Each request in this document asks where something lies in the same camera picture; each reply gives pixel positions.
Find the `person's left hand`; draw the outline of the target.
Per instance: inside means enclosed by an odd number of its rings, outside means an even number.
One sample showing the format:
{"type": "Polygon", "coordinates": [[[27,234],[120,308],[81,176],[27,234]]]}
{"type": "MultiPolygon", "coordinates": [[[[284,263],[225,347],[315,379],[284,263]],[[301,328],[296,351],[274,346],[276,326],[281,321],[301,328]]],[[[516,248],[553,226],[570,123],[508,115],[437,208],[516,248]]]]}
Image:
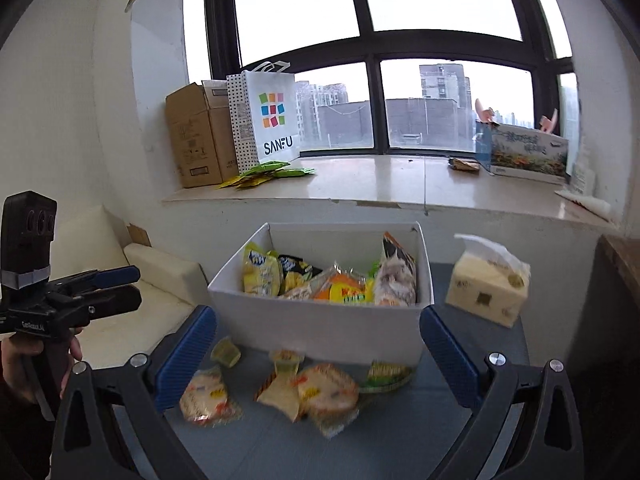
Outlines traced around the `person's left hand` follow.
{"type": "MultiPolygon", "coordinates": [[[[64,374],[58,386],[60,398],[63,397],[74,364],[82,360],[81,345],[76,337],[80,332],[80,328],[73,330],[70,340],[58,349],[58,353],[64,356],[66,362],[64,374]]],[[[30,403],[36,402],[36,387],[27,373],[27,359],[39,356],[41,352],[43,352],[43,342],[23,334],[15,333],[1,341],[3,380],[19,399],[30,403]]]]}

